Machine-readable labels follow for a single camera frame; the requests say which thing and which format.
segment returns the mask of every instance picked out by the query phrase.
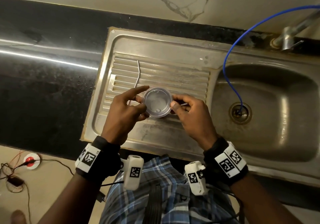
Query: faucet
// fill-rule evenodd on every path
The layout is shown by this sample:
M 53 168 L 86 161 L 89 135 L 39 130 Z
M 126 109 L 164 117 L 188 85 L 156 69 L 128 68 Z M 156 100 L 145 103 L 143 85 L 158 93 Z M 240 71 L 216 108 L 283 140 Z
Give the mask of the faucet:
M 293 49 L 295 46 L 303 43 L 302 40 L 298 41 L 297 43 L 294 43 L 295 35 L 302 32 L 319 17 L 320 17 L 320 10 L 314 11 L 296 26 L 285 27 L 283 29 L 282 34 L 279 37 L 274 38 L 270 41 L 270 46 L 276 49 L 279 49 L 282 46 L 282 49 L 281 49 L 282 51 L 289 51 Z

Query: clear plastic cup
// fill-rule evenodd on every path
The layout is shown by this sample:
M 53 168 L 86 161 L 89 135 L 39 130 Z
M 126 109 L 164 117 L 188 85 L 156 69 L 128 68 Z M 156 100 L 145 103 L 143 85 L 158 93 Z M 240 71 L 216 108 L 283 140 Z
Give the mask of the clear plastic cup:
M 143 103 L 146 104 L 146 112 L 150 117 L 164 117 L 171 111 L 172 102 L 170 91 L 162 87 L 152 87 L 143 96 Z

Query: right hand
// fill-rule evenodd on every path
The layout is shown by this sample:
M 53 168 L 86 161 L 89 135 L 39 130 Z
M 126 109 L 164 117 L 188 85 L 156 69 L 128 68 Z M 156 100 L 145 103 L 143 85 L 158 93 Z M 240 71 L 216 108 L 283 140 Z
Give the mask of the right hand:
M 189 105 L 180 106 L 176 101 Z M 189 95 L 175 94 L 170 108 L 178 115 L 187 134 L 197 141 L 203 150 L 210 149 L 217 141 L 218 135 L 204 101 Z

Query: drain strainer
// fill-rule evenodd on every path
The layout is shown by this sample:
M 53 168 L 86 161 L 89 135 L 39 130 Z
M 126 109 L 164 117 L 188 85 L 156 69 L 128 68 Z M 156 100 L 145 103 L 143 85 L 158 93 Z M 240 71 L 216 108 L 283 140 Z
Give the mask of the drain strainer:
M 239 113 L 240 108 L 240 102 L 232 104 L 229 108 L 229 116 L 236 124 L 247 124 L 252 118 L 251 108 L 248 104 L 243 103 L 241 113 Z

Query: blue wire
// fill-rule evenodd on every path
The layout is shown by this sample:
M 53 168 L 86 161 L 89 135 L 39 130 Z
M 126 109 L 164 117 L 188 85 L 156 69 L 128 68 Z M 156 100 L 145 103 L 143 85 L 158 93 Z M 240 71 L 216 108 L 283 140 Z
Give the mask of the blue wire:
M 268 18 L 265 18 L 264 20 L 260 21 L 259 23 L 255 24 L 253 27 L 251 27 L 250 29 L 248 29 L 245 33 L 243 33 L 238 39 L 237 41 L 235 41 L 235 43 L 231 46 L 231 48 L 229 49 L 229 51 L 227 52 L 226 54 L 226 57 L 223 61 L 223 67 L 222 67 L 222 71 L 223 71 L 223 75 L 224 75 L 224 78 L 226 80 L 226 82 L 228 83 L 228 85 L 230 85 L 231 89 L 237 94 L 239 100 L 240 100 L 240 103 L 241 103 L 241 106 L 240 106 L 240 109 L 239 109 L 239 113 L 241 113 L 242 111 L 242 107 L 243 107 L 243 101 L 242 101 L 242 98 L 241 96 L 239 95 L 239 93 L 237 92 L 237 90 L 233 87 L 233 85 L 230 83 L 230 80 L 229 78 L 227 77 L 226 75 L 226 63 L 227 63 L 227 58 L 229 56 L 229 54 L 231 53 L 232 49 L 235 47 L 235 45 L 245 36 L 247 35 L 250 31 L 252 31 L 254 28 L 256 28 L 257 26 L 261 25 L 262 23 L 265 23 L 266 21 L 278 16 L 278 15 L 282 15 L 282 14 L 285 14 L 285 13 L 289 13 L 289 12 L 292 12 L 292 11 L 296 11 L 296 10 L 302 10 L 302 9 L 320 9 L 320 5 L 305 5 L 305 6 L 299 6 L 299 7 L 295 7 L 295 8 L 291 8 L 291 9 L 287 9 L 287 10 L 283 10 L 279 13 L 276 13 L 274 15 L 271 15 L 269 16 Z

